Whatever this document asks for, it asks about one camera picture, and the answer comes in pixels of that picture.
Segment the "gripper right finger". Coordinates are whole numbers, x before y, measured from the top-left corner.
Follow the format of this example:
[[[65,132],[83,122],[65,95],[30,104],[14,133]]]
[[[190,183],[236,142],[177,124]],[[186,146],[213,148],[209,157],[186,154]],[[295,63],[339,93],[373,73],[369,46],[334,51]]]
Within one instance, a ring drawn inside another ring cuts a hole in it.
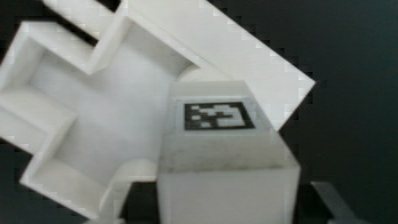
[[[359,224],[359,218],[328,182],[298,187],[293,224]]]

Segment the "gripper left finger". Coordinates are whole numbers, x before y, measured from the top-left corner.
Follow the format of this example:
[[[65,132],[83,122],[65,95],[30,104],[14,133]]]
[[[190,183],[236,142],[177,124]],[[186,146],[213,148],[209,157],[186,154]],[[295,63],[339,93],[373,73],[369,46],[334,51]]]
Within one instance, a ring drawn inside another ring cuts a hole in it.
[[[112,193],[99,217],[85,224],[160,224],[158,192],[154,182],[129,183]]]

